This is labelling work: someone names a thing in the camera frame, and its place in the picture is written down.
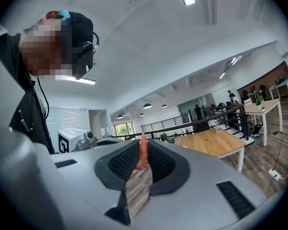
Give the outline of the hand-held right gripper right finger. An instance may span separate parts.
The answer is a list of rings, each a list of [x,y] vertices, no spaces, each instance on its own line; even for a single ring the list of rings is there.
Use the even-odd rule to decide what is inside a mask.
[[[176,192],[150,197],[132,220],[135,230],[216,230],[239,220],[217,184],[230,181],[258,208],[265,193],[236,169],[217,157],[162,141],[156,142],[190,164],[188,180]]]

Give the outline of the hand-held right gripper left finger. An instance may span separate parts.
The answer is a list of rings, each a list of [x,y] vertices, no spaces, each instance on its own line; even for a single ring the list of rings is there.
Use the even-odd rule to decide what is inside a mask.
[[[139,161],[139,141],[51,155],[66,230],[129,230],[126,183]]]

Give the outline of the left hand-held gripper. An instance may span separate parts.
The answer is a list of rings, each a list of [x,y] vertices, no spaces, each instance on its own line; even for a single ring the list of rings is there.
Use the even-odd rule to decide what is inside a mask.
[[[83,151],[122,142],[119,138],[97,138],[91,131],[66,128],[58,131],[59,153]]]

